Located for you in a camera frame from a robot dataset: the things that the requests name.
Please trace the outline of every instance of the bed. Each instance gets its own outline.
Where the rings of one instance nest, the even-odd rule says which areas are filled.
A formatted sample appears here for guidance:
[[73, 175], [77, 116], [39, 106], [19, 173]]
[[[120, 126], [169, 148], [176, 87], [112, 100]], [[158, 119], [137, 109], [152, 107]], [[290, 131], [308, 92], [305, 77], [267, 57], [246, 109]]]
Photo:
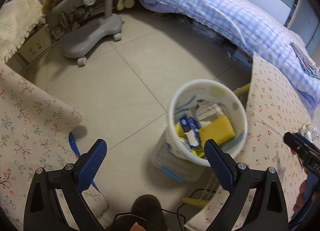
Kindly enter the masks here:
[[182, 13], [215, 30], [252, 56], [256, 52], [277, 67], [312, 105], [320, 104], [320, 80], [305, 73], [295, 43], [309, 62], [301, 37], [247, 0], [139, 0], [152, 11]]

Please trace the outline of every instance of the floral fabric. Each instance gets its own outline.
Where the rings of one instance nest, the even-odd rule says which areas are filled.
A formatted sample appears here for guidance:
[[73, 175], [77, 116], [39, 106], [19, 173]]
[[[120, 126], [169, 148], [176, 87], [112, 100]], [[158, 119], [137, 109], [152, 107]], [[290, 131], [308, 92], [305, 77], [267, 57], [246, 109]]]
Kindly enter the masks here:
[[[23, 230], [23, 216], [31, 180], [37, 168], [58, 170], [76, 162], [69, 132], [82, 115], [51, 97], [0, 62], [0, 206]], [[77, 228], [61, 190], [57, 190], [69, 225]], [[105, 198], [92, 186], [83, 192], [92, 212], [101, 217], [108, 208]]]
[[[256, 53], [253, 55], [251, 86], [246, 106], [248, 138], [236, 162], [251, 169], [274, 167], [281, 181], [288, 218], [299, 194], [300, 184], [307, 178], [297, 156], [283, 143], [286, 132], [297, 132], [302, 124], [316, 125], [310, 103], [290, 84], [272, 64]], [[255, 190], [250, 190], [243, 210], [233, 229], [242, 226]], [[190, 230], [205, 231], [216, 217], [229, 193], [218, 188], [211, 201], [186, 225]]]

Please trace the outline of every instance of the metal screw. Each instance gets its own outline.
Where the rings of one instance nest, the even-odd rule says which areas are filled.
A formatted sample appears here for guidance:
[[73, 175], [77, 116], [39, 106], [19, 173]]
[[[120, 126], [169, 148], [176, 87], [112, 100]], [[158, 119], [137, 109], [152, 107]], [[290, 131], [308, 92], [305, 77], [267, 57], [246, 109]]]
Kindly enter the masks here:
[[270, 171], [271, 173], [276, 173], [276, 169], [275, 169], [274, 167], [270, 167], [270, 168], [269, 168], [269, 171]]
[[40, 174], [40, 173], [42, 173], [43, 172], [43, 168], [37, 168], [37, 170], [36, 170], [36, 173], [37, 174]]
[[68, 163], [66, 166], [65, 166], [66, 170], [71, 170], [73, 168], [73, 164], [72, 163]]
[[241, 162], [241, 163], [238, 164], [238, 167], [239, 167], [239, 169], [244, 170], [247, 166], [244, 163]]

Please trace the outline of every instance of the gray chair base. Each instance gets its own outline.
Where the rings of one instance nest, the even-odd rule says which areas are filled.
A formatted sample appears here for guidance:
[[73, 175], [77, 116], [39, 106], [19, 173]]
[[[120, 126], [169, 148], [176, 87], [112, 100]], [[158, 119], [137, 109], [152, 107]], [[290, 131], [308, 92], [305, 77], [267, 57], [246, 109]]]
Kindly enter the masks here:
[[77, 58], [78, 65], [86, 64], [85, 55], [97, 42], [107, 35], [113, 35], [115, 41], [121, 40], [122, 19], [117, 14], [110, 18], [97, 18], [83, 27], [66, 34], [61, 39], [62, 54], [68, 58]]

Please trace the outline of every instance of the black cable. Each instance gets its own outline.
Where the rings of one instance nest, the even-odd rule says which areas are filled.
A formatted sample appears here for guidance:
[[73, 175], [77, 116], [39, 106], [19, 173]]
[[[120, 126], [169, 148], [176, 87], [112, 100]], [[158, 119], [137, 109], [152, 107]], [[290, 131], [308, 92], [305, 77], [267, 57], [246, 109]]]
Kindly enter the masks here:
[[[193, 191], [192, 194], [191, 194], [189, 197], [191, 198], [191, 197], [192, 197], [197, 191], [199, 191], [199, 190], [205, 190], [205, 189], [204, 189], [204, 188], [197, 189], [197, 190]], [[169, 210], [166, 210], [166, 209], [163, 209], [163, 208], [158, 208], [158, 207], [153, 207], [153, 206], [146, 206], [146, 207], [143, 207], [143, 208], [138, 209], [138, 210], [136, 210], [136, 211], [131, 211], [131, 212], [127, 212], [127, 213], [119, 213], [119, 214], [116, 214], [116, 215], [115, 215], [115, 217], [114, 217], [114, 219], [113, 219], [113, 221], [112, 221], [112, 226], [113, 226], [113, 228], [116, 230], [116, 218], [117, 218], [118, 216], [133, 214], [133, 213], [136, 213], [136, 212], [138, 212], [138, 211], [140, 211], [140, 210], [147, 209], [147, 208], [155, 208], [155, 209], [159, 209], [159, 210], [162, 210], [162, 211], [165, 211], [165, 212], [168, 212], [168, 213], [171, 213], [171, 214], [176, 215], [177, 218], [178, 218], [180, 230], [181, 230], [181, 231], [186, 231], [186, 228], [185, 228], [185, 227], [184, 227], [184, 230], [182, 229], [182, 225], [181, 225], [181, 222], [180, 222], [180, 219], [179, 219], [179, 216], [183, 217], [183, 220], [184, 220], [184, 224], [183, 224], [183, 225], [186, 224], [186, 222], [187, 222], [186, 217], [185, 217], [184, 215], [182, 215], [182, 214], [179, 214], [179, 209], [182, 208], [183, 205], [185, 205], [185, 203], [183, 203], [180, 207], [178, 207], [176, 213], [175, 213], [175, 212], [172, 212], [172, 211], [169, 211]]]
[[112, 226], [113, 226], [114, 230], [116, 230], [116, 218], [117, 218], [118, 216], [133, 214], [133, 213], [139, 212], [140, 210], [147, 209], [147, 208], [159, 209], [159, 210], [162, 210], [162, 211], [165, 211], [165, 212], [168, 212], [168, 213], [177, 215], [177, 217], [182, 216], [183, 219], [184, 219], [184, 225], [185, 225], [185, 223], [187, 222], [186, 217], [185, 217], [184, 215], [179, 214], [179, 213], [175, 213], [175, 212], [172, 212], [172, 211], [163, 209], [163, 208], [158, 208], [158, 207], [153, 207], [153, 206], [146, 206], [146, 207], [140, 208], [140, 209], [138, 209], [138, 210], [136, 210], [136, 211], [131, 211], [131, 212], [127, 212], [127, 213], [119, 213], [119, 214], [116, 214], [115, 217], [114, 217], [114, 219], [113, 219], [113, 221], [112, 221]]

